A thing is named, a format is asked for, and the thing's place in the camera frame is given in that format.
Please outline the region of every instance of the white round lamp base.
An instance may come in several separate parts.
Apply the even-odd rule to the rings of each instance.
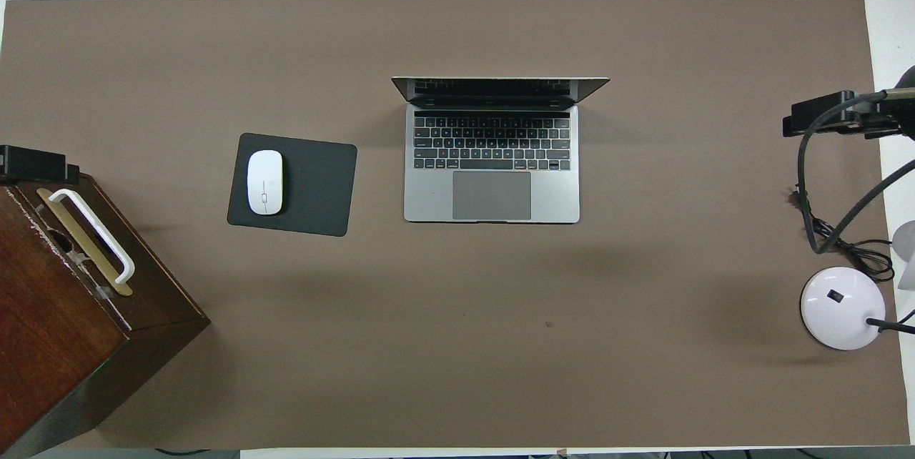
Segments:
[[[886,304],[870,277],[852,267],[827,267],[807,281],[801,293],[801,318],[811,335],[838,350],[856,350],[876,339]]]

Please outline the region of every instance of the mouse pad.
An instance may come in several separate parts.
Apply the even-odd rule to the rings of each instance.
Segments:
[[[248,205],[248,159],[262,149],[274,149],[283,156],[283,205],[268,217],[255,214]],[[243,227],[342,237],[350,222],[355,175],[356,146],[242,134],[226,219]]]

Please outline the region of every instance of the brown table surface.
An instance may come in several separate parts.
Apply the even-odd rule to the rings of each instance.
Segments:
[[[70,443],[908,443],[898,338],[804,330],[847,262],[786,202],[781,117],[870,71],[863,0],[9,2],[0,140],[94,175],[213,321]],[[405,74],[609,76],[581,221],[403,221]],[[227,224],[243,132],[359,147],[349,234]],[[878,145],[817,137],[809,175],[837,222]],[[885,238],[882,204],[847,237]]]

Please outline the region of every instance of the drawer handle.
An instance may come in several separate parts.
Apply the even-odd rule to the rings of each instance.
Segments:
[[[72,191],[71,189],[58,189],[52,195],[48,197],[52,202],[60,202],[60,199],[63,198],[72,199],[73,204],[76,205],[76,208],[82,212],[83,217],[89,221],[89,224],[92,225],[92,228],[101,235],[102,240],[105,241],[105,244],[108,244],[108,248],[111,248],[118,260],[124,265],[124,271],[116,279],[114,283],[123,284],[130,279],[134,274],[134,260],[128,256],[127,252],[124,251],[124,248],[118,244],[117,240],[114,239],[114,235],[111,232],[108,232],[108,229],[105,228],[105,225],[102,224],[102,221],[96,217],[95,212],[89,208],[89,205],[86,204],[85,199],[82,199],[79,196],[78,192]]]

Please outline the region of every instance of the laptop trackpad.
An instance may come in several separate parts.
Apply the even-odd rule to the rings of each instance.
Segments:
[[[454,172],[455,220],[530,219],[529,172]]]

